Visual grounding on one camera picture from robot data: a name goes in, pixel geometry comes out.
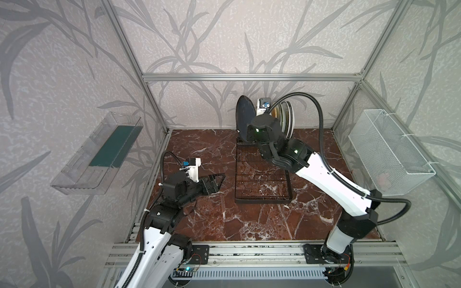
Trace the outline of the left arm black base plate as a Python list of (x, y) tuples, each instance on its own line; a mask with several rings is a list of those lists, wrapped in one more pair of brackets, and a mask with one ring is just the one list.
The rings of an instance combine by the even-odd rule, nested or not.
[(209, 245), (193, 244), (184, 249), (184, 257), (182, 264), (206, 265), (208, 263), (209, 255)]

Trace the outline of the black wire dish rack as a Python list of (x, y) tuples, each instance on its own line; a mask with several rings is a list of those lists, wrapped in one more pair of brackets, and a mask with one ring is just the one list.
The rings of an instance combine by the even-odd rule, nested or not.
[(235, 193), (237, 204), (289, 204), (293, 192), (289, 172), (266, 162), (258, 147), (237, 137)]

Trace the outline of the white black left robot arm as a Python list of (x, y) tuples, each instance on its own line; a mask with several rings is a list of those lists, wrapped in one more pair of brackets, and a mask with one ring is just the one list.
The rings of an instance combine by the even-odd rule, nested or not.
[(144, 211), (139, 245), (121, 275), (118, 288), (161, 288), (170, 275), (193, 257), (189, 237), (175, 234), (184, 217), (184, 208), (201, 196), (220, 191), (225, 174), (199, 176), (200, 158), (181, 162), (179, 171), (166, 176), (160, 170), (159, 194)]

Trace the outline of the white plate green text rim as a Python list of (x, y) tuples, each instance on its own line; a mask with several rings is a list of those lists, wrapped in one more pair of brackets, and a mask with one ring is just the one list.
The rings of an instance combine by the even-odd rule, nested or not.
[(288, 138), (291, 138), (293, 136), (294, 132), (294, 126), (295, 126), (295, 114), (294, 114), (294, 109), (291, 104), (291, 102), (287, 102), (288, 108), (289, 108), (289, 132), (287, 133)]

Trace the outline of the white plate orange sunburst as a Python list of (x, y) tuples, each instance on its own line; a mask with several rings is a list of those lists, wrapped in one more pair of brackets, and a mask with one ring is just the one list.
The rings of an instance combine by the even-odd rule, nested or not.
[(293, 132), (293, 109), (292, 105), (290, 102), (285, 102), (286, 103), (286, 136), (287, 138), (292, 137), (292, 132)]

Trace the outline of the orange woven round plate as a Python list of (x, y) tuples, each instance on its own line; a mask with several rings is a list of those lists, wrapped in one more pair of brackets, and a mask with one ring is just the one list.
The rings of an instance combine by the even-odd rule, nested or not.
[(280, 105), (278, 104), (277, 106), (274, 106), (272, 111), (270, 112), (271, 116), (280, 119), (281, 117), (281, 110), (280, 110)]

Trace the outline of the black round plate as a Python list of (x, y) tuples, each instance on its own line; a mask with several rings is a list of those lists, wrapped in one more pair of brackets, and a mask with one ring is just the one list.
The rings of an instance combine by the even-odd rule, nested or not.
[(244, 141), (247, 140), (247, 127), (252, 122), (252, 119), (256, 116), (255, 107), (250, 98), (247, 96), (241, 96), (237, 101), (235, 111), (235, 121), (237, 125), (237, 132), (239, 137)]

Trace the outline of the mint green flower plate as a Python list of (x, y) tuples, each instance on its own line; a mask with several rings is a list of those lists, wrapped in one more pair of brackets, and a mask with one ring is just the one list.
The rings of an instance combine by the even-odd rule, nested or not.
[(281, 110), (280, 123), (282, 126), (282, 132), (284, 132), (284, 134), (287, 134), (288, 125), (289, 125), (289, 114), (288, 114), (289, 109), (288, 109), (288, 105), (286, 104), (286, 102), (282, 102), (280, 104), (280, 110)]

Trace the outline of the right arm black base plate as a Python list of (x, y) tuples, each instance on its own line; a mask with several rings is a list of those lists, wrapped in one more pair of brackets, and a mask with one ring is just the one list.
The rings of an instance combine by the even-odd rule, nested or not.
[(343, 253), (336, 253), (325, 244), (305, 244), (303, 252), (307, 264), (347, 266), (354, 258), (352, 245), (348, 245)]

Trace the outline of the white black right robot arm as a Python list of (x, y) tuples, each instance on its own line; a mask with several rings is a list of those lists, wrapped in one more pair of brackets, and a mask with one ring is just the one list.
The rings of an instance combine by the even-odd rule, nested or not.
[[(296, 138), (287, 138), (280, 121), (271, 111), (291, 97), (310, 99), (318, 111), (319, 152)], [(324, 117), (316, 98), (305, 92), (292, 92), (257, 114), (250, 98), (241, 96), (235, 114), (237, 130), (245, 142), (255, 144), (261, 157), (300, 178), (311, 182), (333, 198), (343, 209), (333, 230), (321, 248), (306, 246), (308, 257), (335, 263), (342, 254), (352, 251), (352, 244), (364, 238), (377, 226), (403, 217), (411, 201), (402, 198), (383, 198), (378, 190), (366, 190), (333, 169), (324, 151)]]

